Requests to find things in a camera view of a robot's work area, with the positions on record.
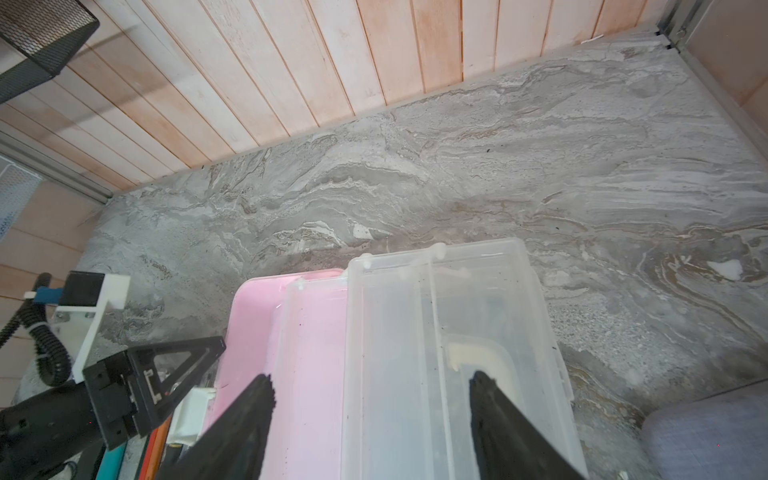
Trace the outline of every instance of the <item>black mesh basket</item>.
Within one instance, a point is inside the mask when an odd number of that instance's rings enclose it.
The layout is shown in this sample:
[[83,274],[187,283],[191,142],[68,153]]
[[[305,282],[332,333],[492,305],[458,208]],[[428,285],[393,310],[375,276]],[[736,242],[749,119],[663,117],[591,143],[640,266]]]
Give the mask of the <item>black mesh basket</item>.
[[26,57],[0,74],[0,104],[58,75],[98,26],[78,0],[0,0],[0,37]]

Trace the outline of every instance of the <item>pink surface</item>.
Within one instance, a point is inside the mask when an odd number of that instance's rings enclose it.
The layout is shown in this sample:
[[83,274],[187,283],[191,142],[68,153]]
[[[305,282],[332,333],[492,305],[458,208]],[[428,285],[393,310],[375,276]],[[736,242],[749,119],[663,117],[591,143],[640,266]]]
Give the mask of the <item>pink surface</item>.
[[287,286],[299,278],[333,278],[341,272],[343,270],[331,269],[265,276],[252,278],[240,286],[232,301],[227,349],[219,361],[214,383],[217,394],[206,415],[205,429],[221,416],[257,375],[272,373]]
[[339,480],[346,280],[291,286],[281,337],[262,478]]

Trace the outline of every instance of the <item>gray fabric cushion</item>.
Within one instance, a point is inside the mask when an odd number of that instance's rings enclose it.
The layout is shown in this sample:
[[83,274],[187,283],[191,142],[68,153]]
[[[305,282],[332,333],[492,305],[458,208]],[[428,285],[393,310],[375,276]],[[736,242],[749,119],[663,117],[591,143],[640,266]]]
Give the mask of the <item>gray fabric cushion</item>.
[[642,437],[665,480],[765,480],[768,381],[654,412]]

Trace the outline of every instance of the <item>storage box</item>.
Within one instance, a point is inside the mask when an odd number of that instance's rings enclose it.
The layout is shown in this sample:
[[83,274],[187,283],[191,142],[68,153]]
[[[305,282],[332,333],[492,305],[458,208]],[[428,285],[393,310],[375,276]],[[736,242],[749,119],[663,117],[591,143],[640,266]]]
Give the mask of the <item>storage box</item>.
[[469,379],[485,371],[582,475],[568,373],[522,240],[349,263],[342,480],[478,478]]

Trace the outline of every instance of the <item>plastic container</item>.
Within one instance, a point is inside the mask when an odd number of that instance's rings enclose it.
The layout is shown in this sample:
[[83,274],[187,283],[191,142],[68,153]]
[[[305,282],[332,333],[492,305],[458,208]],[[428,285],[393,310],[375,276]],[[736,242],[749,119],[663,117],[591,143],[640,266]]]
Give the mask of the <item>plastic container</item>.
[[341,475],[346,278],[288,286],[261,478]]
[[478,369],[587,475],[571,384],[517,238],[349,263],[342,480],[478,478]]
[[165,442],[194,445],[203,431],[205,414],[210,401],[215,398],[216,389],[193,387],[174,410]]
[[227,349],[219,360],[214,382],[217,393],[206,415],[206,429],[257,375],[272,373],[278,355],[288,286],[299,279],[334,278],[342,272],[331,269],[264,276],[252,278],[237,289],[227,327]]
[[347,307],[342,272],[254,278],[235,294],[206,426],[257,375],[271,375],[276,406],[261,478],[340,477]]

